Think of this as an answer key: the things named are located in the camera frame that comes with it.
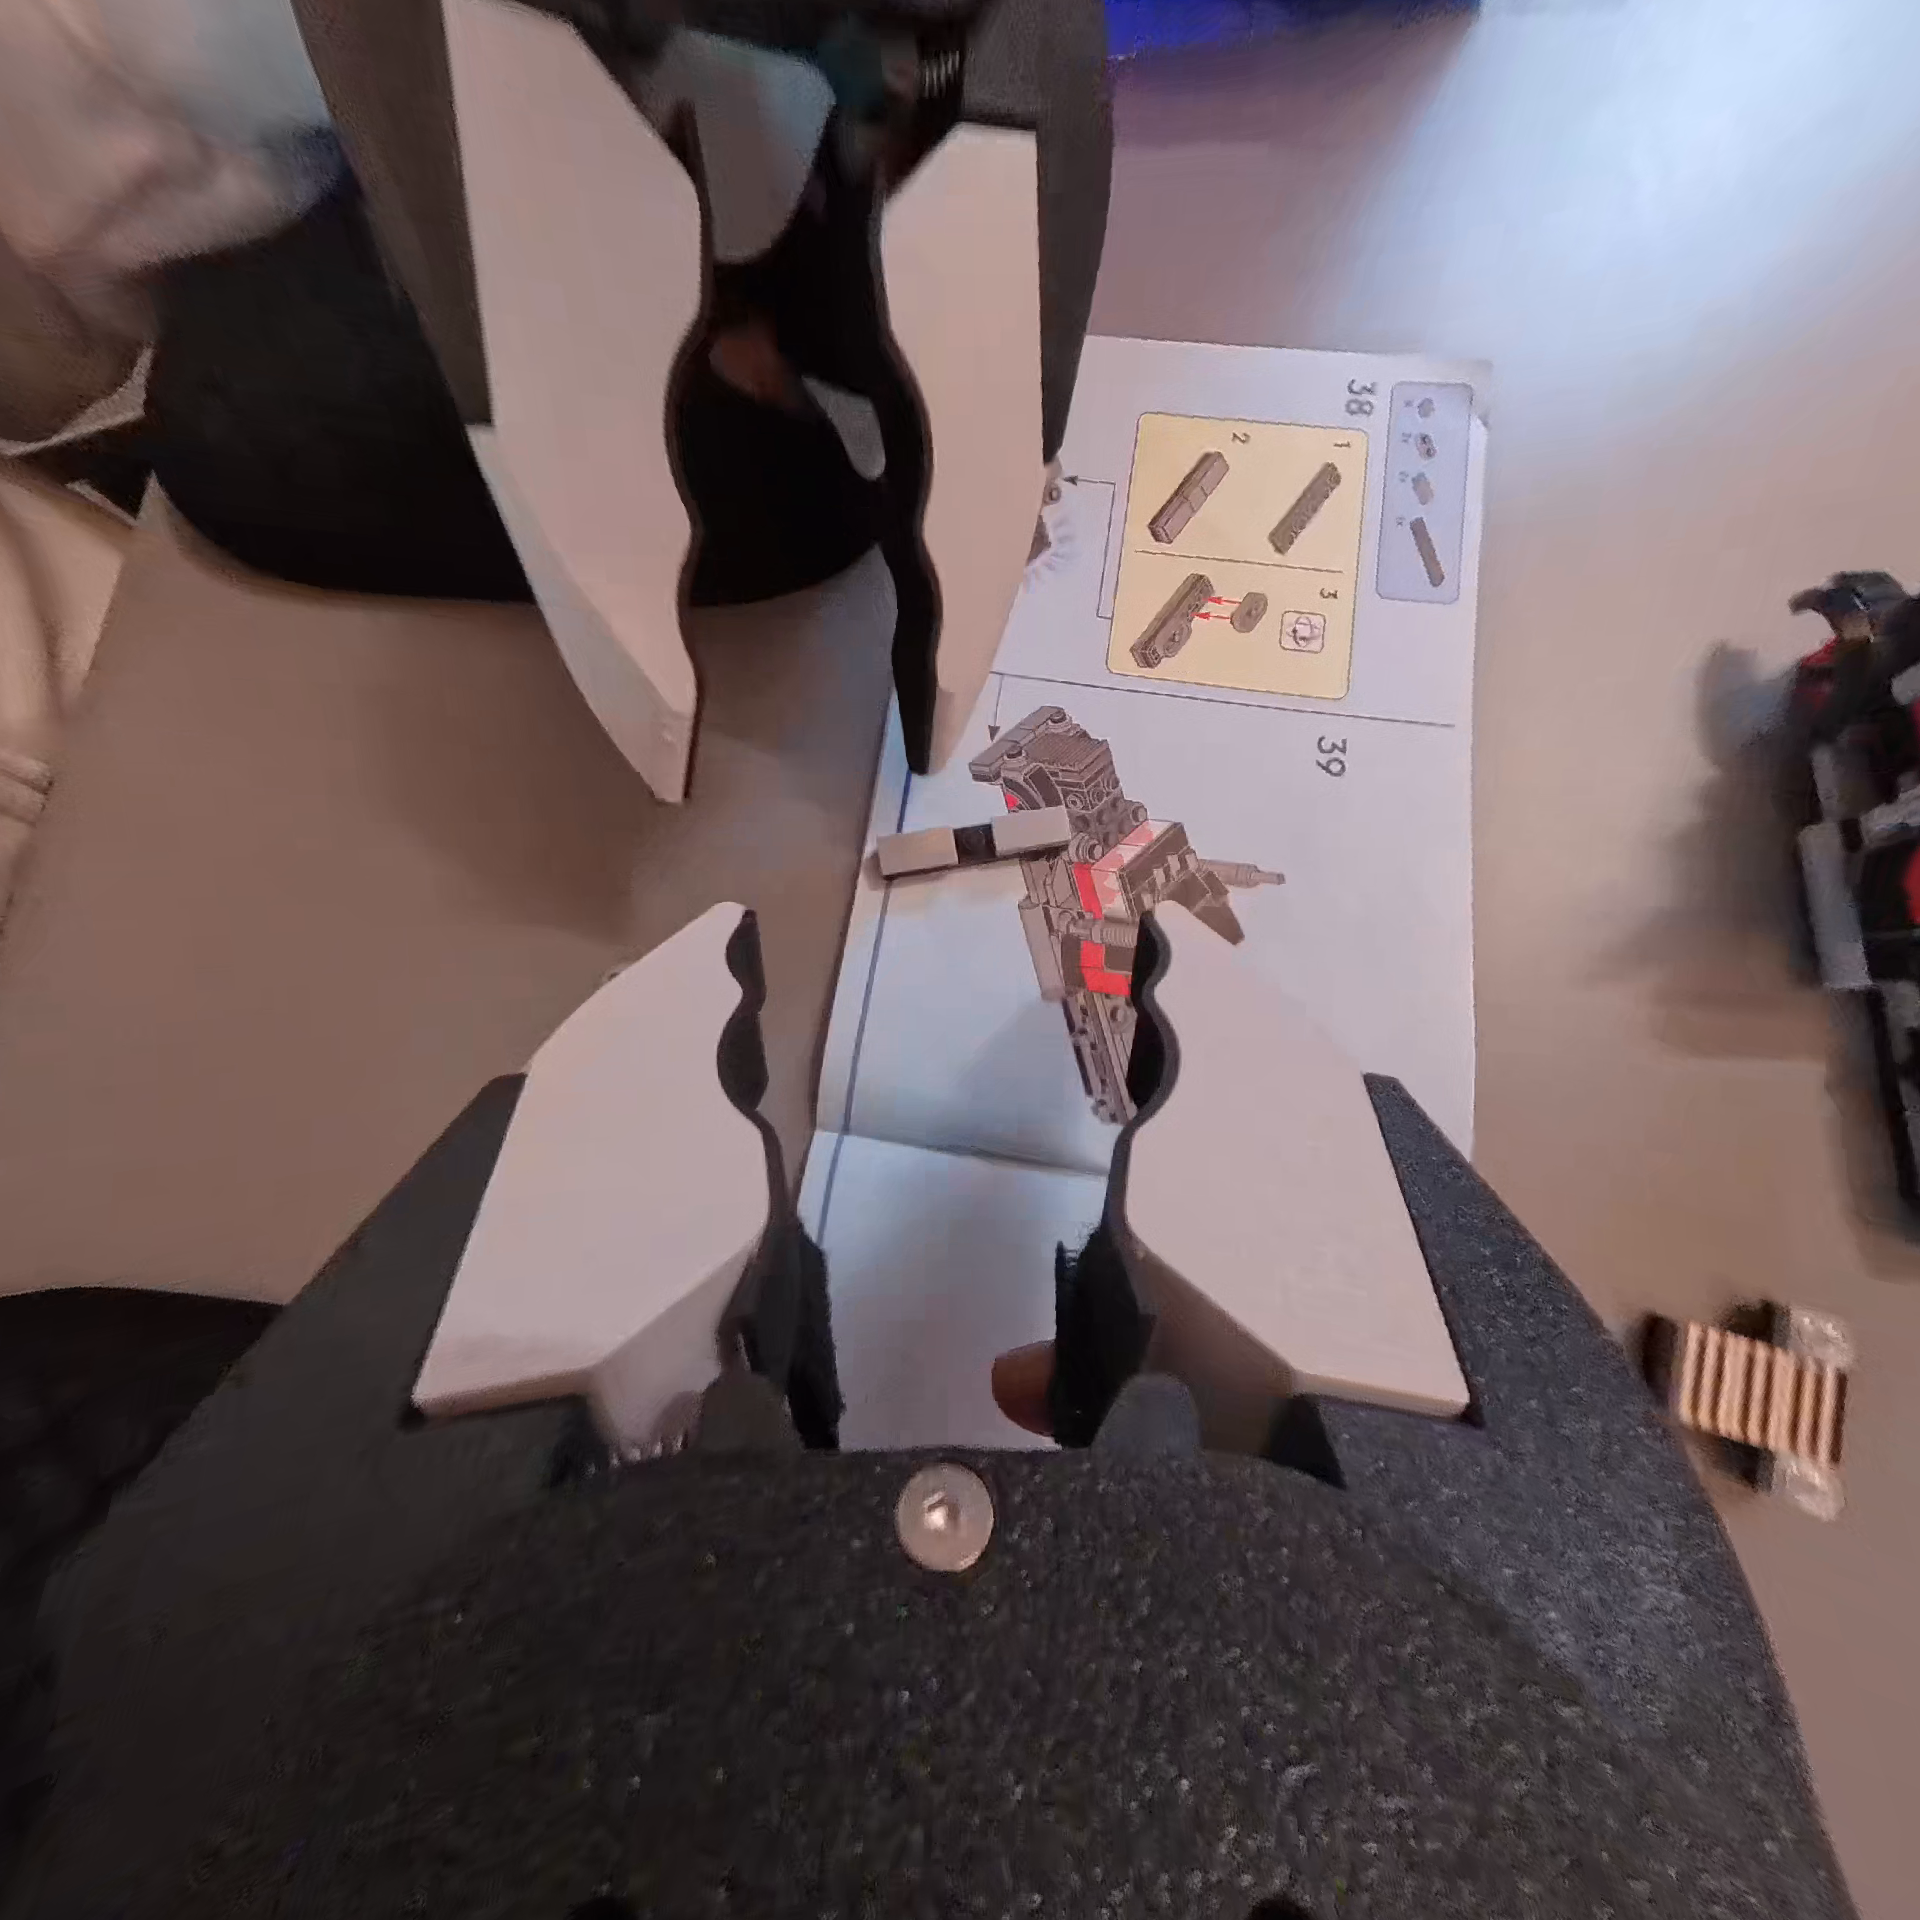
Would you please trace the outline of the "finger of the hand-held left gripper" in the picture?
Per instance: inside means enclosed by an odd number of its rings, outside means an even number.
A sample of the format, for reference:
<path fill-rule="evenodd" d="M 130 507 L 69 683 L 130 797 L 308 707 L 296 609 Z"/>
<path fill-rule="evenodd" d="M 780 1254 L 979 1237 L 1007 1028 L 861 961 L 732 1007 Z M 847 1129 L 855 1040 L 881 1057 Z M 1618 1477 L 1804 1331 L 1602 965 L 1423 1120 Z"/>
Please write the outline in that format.
<path fill-rule="evenodd" d="M 667 396 L 701 313 L 698 188 L 567 22 L 441 15 L 489 392 L 468 443 L 595 720 L 681 801 L 700 686 Z"/>
<path fill-rule="evenodd" d="M 1040 155 L 1021 127 L 959 125 L 877 225 L 882 324 L 911 397 L 921 477 L 905 510 L 897 670 L 908 764 L 939 773 L 964 741 L 1024 583 L 1040 515 Z"/>

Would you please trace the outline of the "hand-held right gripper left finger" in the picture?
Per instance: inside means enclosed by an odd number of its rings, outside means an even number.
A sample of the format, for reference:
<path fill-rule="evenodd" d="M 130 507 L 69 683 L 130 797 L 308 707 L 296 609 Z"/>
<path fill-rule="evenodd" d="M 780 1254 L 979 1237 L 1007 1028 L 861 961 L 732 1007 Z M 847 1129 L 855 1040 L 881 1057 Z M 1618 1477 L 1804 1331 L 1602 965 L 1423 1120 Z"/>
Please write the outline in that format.
<path fill-rule="evenodd" d="M 842 1440 L 826 1254 L 762 1110 L 762 934 L 717 903 L 616 971 L 529 1063 L 415 1384 L 429 1420 L 579 1400 L 610 1451 L 688 1440 L 753 1381 Z"/>

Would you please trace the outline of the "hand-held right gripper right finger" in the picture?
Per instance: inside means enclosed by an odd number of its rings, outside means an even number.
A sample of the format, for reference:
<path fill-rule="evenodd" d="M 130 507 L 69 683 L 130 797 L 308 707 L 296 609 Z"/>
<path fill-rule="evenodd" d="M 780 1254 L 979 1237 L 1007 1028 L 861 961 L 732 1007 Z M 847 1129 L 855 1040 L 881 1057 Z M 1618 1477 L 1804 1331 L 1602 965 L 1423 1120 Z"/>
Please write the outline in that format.
<path fill-rule="evenodd" d="M 1473 1391 L 1363 1070 L 1241 943 L 1168 903 L 1138 927 L 1135 1103 L 1053 1280 L 1052 1437 L 1131 1381 L 1186 1391 L 1212 1451 L 1304 1400 L 1456 1421 Z"/>

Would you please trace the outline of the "lego instruction booklet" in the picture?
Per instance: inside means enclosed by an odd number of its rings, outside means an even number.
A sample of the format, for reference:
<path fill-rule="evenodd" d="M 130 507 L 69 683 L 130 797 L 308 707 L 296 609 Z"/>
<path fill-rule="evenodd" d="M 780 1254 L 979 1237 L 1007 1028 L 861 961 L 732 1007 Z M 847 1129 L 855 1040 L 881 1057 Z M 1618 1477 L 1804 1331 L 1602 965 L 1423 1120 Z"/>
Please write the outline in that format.
<path fill-rule="evenodd" d="M 1093 339 L 992 673 L 884 748 L 802 1207 L 847 1449 L 1026 1446 L 992 1359 L 1131 1117 L 1138 927 L 1181 904 L 1473 1148 L 1480 365 Z M 1065 807 L 1059 855 L 881 880 L 875 840 Z"/>

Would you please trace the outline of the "small grey lego sub-assembly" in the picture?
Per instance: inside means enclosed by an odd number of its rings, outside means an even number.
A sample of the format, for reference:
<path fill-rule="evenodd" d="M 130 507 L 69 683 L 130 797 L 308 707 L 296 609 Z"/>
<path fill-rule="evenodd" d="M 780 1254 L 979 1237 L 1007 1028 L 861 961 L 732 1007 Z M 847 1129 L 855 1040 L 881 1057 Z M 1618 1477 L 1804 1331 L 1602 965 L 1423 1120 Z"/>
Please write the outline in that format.
<path fill-rule="evenodd" d="M 1835 1523 L 1857 1339 L 1833 1312 L 1756 1300 L 1720 1318 L 1650 1312 L 1639 1366 L 1672 1423 L 1756 1495 Z"/>

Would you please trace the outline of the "black and red lego truck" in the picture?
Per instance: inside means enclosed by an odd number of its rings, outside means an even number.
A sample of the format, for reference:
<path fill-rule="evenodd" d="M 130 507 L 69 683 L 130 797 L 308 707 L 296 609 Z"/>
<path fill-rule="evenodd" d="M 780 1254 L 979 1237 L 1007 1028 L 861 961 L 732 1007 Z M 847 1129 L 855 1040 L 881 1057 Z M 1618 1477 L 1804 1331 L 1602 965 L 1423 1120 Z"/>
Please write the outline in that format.
<path fill-rule="evenodd" d="M 1850 569 L 1800 592 L 1829 633 L 1792 670 L 1797 863 L 1815 969 L 1857 1003 L 1890 1175 L 1919 1205 L 1919 598 Z"/>

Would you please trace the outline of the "black quilted pad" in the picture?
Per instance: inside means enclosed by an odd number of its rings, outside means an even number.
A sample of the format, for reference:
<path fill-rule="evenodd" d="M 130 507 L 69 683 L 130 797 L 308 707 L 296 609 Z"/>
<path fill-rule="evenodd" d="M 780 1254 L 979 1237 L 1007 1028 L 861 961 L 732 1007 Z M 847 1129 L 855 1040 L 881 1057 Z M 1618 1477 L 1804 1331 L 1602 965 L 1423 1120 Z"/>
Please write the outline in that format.
<path fill-rule="evenodd" d="M 156 310 L 151 468 L 204 539 L 327 592 L 532 600 L 354 183 L 267 237 L 175 263 Z M 881 487 L 817 407 L 698 363 L 676 430 L 700 523 L 693 605 L 801 592 L 877 543 Z"/>

